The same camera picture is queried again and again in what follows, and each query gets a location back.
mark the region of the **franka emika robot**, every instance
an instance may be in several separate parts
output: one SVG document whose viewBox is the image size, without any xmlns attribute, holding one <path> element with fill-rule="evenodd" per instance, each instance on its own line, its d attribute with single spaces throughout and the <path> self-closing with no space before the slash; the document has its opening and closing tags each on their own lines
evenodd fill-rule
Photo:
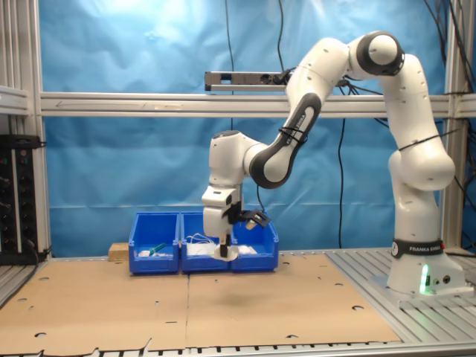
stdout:
<svg viewBox="0 0 476 357">
<path fill-rule="evenodd" d="M 237 258 L 237 247 L 231 245 L 234 224 L 244 222 L 252 229 L 268 223 L 261 211 L 243 210 L 244 178 L 250 176 L 266 189 L 286 182 L 323 103 L 344 76 L 380 80 L 399 148 L 389 160 L 396 221 L 387 286 L 413 298 L 470 292 L 462 268 L 445 254 L 439 238 L 434 191 L 451 183 L 454 163 L 435 126 L 423 68 L 391 34 L 381 31 L 348 45 L 322 39 L 311 49 L 286 86 L 290 113 L 273 143 L 233 130 L 213 137 L 210 182 L 202 202 L 205 234 L 219 238 L 214 257 Z"/>
</svg>

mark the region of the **black power strip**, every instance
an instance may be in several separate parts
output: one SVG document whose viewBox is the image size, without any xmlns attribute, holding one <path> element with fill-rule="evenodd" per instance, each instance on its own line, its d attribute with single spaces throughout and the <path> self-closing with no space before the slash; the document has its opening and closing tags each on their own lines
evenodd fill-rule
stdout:
<svg viewBox="0 0 476 357">
<path fill-rule="evenodd" d="M 42 146 L 35 136 L 0 135 L 0 265 L 35 264 L 48 255 L 38 252 L 33 173 L 33 150 Z"/>
</svg>

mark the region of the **blue bin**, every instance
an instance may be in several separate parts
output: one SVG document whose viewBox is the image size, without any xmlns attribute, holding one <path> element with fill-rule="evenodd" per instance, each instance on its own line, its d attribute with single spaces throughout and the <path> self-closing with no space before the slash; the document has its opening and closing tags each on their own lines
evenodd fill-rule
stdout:
<svg viewBox="0 0 476 357">
<path fill-rule="evenodd" d="M 181 214 L 181 270 L 193 271 L 273 271 L 277 268 L 279 239 L 270 222 L 265 228 L 255 227 L 251 231 L 245 225 L 234 226 L 232 242 L 250 245 L 257 254 L 241 254 L 232 262 L 223 262 L 207 256 L 187 256 L 188 236 L 204 234 L 203 212 L 184 212 Z"/>
<path fill-rule="evenodd" d="M 179 212 L 139 212 L 129 238 L 129 270 L 133 274 L 176 273 L 179 271 Z M 158 253 L 170 257 L 139 257 L 165 243 Z"/>
<path fill-rule="evenodd" d="M 231 271 L 273 271 L 277 268 L 279 239 L 273 222 L 264 228 L 257 225 L 248 230 L 245 224 L 233 227 L 232 243 L 251 246 L 256 254 L 240 254 L 230 262 Z"/>
<path fill-rule="evenodd" d="M 203 231 L 203 212 L 183 212 L 181 214 L 181 270 L 185 273 L 193 271 L 227 271 L 230 263 L 204 255 L 187 255 L 188 236 L 196 233 L 205 235 Z M 218 238 L 211 238 L 218 244 Z"/>
</svg>

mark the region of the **blue curtain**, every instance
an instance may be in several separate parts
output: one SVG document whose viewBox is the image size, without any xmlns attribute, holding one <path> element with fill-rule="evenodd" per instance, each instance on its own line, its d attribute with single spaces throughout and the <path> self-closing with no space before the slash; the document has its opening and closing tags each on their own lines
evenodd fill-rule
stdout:
<svg viewBox="0 0 476 357">
<path fill-rule="evenodd" d="M 224 0 L 40 0 L 46 91 L 204 93 L 206 71 L 230 71 Z M 235 71 L 280 71 L 277 0 L 229 0 Z M 425 69 L 431 94 L 443 93 L 436 28 L 423 1 L 283 0 L 281 52 L 293 67 L 326 36 L 349 42 L 373 30 L 393 33 Z M 379 90 L 375 81 L 362 83 Z M 136 212 L 200 210 L 208 146 L 229 118 L 46 118 L 53 253 L 106 254 L 128 240 Z M 336 248 L 340 119 L 320 119 L 292 177 L 262 198 L 281 249 Z M 271 142 L 282 118 L 235 119 Z M 372 119 L 347 121 L 345 248 L 390 246 L 393 197 L 387 160 L 396 149 Z M 245 200 L 257 205 L 256 186 Z"/>
</svg>

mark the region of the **white cable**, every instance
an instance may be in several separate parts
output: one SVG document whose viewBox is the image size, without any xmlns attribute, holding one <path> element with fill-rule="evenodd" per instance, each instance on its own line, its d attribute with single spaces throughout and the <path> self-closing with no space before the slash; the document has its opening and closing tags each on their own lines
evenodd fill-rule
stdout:
<svg viewBox="0 0 476 357">
<path fill-rule="evenodd" d="M 210 237 L 206 237 L 203 234 L 200 233 L 195 233 L 192 236 L 187 236 L 187 239 L 190 238 L 190 244 L 193 244 L 193 241 L 195 240 L 198 243 L 195 244 L 200 244 L 200 243 L 215 243 Z"/>
</svg>

